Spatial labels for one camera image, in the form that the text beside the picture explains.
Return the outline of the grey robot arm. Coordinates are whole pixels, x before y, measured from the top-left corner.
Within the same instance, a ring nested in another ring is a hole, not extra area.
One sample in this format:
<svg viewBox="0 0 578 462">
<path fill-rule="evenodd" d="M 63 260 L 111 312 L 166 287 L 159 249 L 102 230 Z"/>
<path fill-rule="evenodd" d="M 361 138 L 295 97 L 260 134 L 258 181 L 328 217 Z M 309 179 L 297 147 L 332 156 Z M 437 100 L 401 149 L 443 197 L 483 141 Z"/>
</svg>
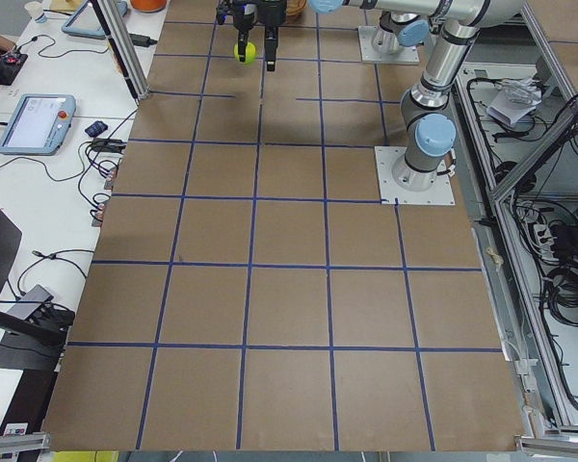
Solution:
<svg viewBox="0 0 578 462">
<path fill-rule="evenodd" d="M 406 91 L 401 111 L 407 148 L 392 168 L 396 184 L 406 191 L 425 192 L 434 183 L 443 158 L 452 150 L 457 129 L 444 113 L 449 92 L 479 32 L 519 13 L 522 1 L 310 1 L 317 13 L 342 7 L 380 10 L 381 28 L 410 46 L 408 28 L 423 18 L 442 19 L 433 52 L 420 80 Z"/>
<path fill-rule="evenodd" d="M 429 22 L 422 15 L 383 11 L 371 43 L 384 58 L 396 59 L 423 43 L 429 31 Z"/>
</svg>

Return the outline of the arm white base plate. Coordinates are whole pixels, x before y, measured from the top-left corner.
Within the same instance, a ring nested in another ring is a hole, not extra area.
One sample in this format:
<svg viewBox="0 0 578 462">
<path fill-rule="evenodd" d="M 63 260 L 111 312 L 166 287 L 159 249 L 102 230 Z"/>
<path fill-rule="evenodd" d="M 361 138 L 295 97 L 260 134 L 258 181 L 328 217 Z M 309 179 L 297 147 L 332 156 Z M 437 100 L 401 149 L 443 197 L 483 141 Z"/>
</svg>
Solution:
<svg viewBox="0 0 578 462">
<path fill-rule="evenodd" d="M 361 60 L 368 64 L 418 65 L 415 47 L 402 46 L 392 33 L 378 26 L 359 26 L 357 29 Z"/>
<path fill-rule="evenodd" d="M 405 159 L 404 146 L 376 146 L 375 159 L 380 202 L 388 205 L 454 206 L 451 185 L 454 164 L 442 160 L 437 170 L 412 170 Z"/>
</svg>

